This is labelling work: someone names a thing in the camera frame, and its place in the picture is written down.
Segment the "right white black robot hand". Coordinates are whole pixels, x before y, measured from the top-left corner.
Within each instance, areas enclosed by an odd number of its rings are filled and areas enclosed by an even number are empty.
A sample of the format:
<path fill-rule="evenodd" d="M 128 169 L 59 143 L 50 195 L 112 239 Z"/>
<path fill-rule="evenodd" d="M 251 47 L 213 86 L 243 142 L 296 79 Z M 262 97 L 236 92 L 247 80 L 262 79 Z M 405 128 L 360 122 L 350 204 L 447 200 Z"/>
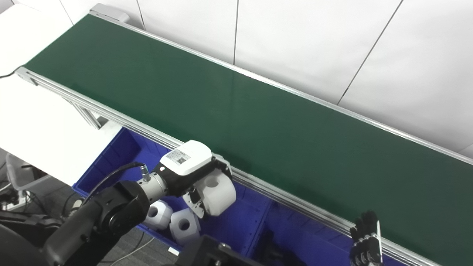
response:
<path fill-rule="evenodd" d="M 353 245 L 349 252 L 351 266 L 383 266 L 380 220 L 372 210 L 363 212 L 350 228 Z"/>

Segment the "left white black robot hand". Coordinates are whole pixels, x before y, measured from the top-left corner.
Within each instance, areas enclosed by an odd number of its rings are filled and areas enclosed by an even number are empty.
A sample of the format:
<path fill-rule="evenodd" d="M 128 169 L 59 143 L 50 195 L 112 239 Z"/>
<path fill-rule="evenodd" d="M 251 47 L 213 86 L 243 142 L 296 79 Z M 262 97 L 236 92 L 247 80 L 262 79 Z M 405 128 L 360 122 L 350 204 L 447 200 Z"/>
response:
<path fill-rule="evenodd" d="M 199 219 L 223 214 L 236 199 L 230 163 L 198 141 L 165 154 L 141 187 L 149 202 L 181 197 Z"/>

